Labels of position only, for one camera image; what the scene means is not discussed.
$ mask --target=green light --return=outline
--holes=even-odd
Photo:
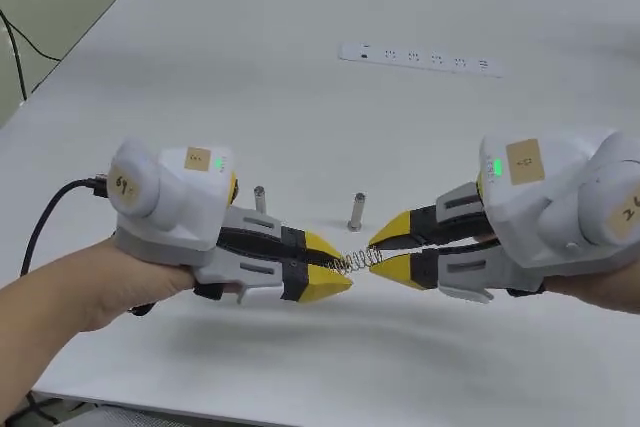
[[[500,159],[494,159],[493,173],[496,175],[496,177],[500,177],[502,175],[502,161]]]

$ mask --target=spring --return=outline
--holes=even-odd
[[[342,275],[347,275],[352,272],[357,272],[358,270],[367,269],[373,264],[382,262],[382,260],[382,252],[372,247],[366,250],[351,252],[340,259],[330,262],[325,267],[335,270]]]

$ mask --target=metal peg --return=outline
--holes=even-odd
[[[253,189],[253,195],[256,198],[256,210],[261,214],[267,213],[267,201],[264,198],[264,187],[261,185]]]
[[[353,201],[353,210],[351,211],[351,219],[347,222],[347,228],[351,232],[359,232],[362,228],[362,211],[364,210],[365,195],[358,192]]]

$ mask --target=label sticker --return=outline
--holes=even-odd
[[[138,200],[140,187],[129,176],[122,172],[117,166],[111,166],[107,177],[108,192],[120,197],[122,202],[131,206]]]
[[[625,240],[640,221],[640,185],[609,216],[607,225],[619,240]]]
[[[211,151],[207,149],[199,149],[197,147],[189,147],[187,155],[184,159],[184,168],[187,170],[198,170],[200,172],[209,172],[211,164]]]
[[[544,167],[538,139],[523,140],[507,145],[507,161],[512,185],[544,180]]]

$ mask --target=black cord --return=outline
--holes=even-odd
[[[42,52],[38,47],[35,46],[35,44],[33,42],[31,42],[31,39],[29,39],[29,37],[27,37],[24,32],[22,32],[18,27],[16,27],[16,24],[11,22],[9,19],[7,19],[7,22],[9,22],[9,25],[11,27],[13,27],[13,30],[15,30],[17,32],[17,34],[20,37],[22,37],[27,42],[27,44],[29,44],[31,46],[31,48],[33,50],[35,50],[38,54],[40,54],[42,57],[44,57],[45,59],[48,59],[48,60],[53,60],[54,62],[61,62],[62,61],[62,59],[59,59],[57,57],[52,57],[51,55],[47,55],[44,52]]]
[[[44,224],[49,220],[49,216],[53,209],[55,209],[60,199],[65,196],[68,192],[72,191],[77,187],[89,187],[93,189],[93,194],[98,197],[106,197],[107,189],[106,189],[106,180],[104,178],[92,178],[92,179],[82,179],[82,180],[74,180],[73,182],[69,182],[67,185],[62,187],[56,195],[54,195],[47,207],[42,212],[38,223],[33,229],[33,233],[29,238],[29,243],[27,244],[27,250],[24,253],[24,259],[22,261],[22,268],[20,269],[20,277],[23,277],[29,273],[29,269],[31,268],[31,258],[33,257],[33,251],[36,248],[36,242],[38,241],[38,237],[40,237],[40,233],[44,228]]]
[[[42,402],[37,402],[36,406],[37,406],[38,410],[40,412],[42,412],[42,410],[41,410],[42,408],[49,407],[49,406],[54,405],[54,404],[59,404],[60,402],[62,402],[62,399],[46,399],[46,400],[43,400]],[[7,419],[4,421],[4,425],[5,425],[5,427],[15,427],[16,426],[16,422],[18,420],[23,418],[25,415],[28,415],[28,414],[31,414],[31,413],[35,413],[35,410],[32,407],[32,405],[29,404],[28,407],[25,407],[24,409],[16,412],[15,414],[7,417]],[[53,423],[54,425],[57,425],[57,424],[60,423],[60,421],[58,419],[56,419],[55,417],[50,416],[45,412],[42,412],[42,414],[44,414],[46,417],[50,417],[51,419],[47,418],[47,420],[49,422]]]
[[[11,28],[11,22],[4,15],[4,12],[0,10],[0,19],[4,22],[9,34],[9,40],[11,41],[11,48],[13,49],[13,55],[16,58],[16,69],[18,70],[18,80],[20,81],[20,91],[22,92],[22,99],[27,100],[27,88],[24,85],[24,73],[22,72],[22,61],[20,60],[20,53],[18,52],[18,44],[16,38],[13,35],[13,29]]]

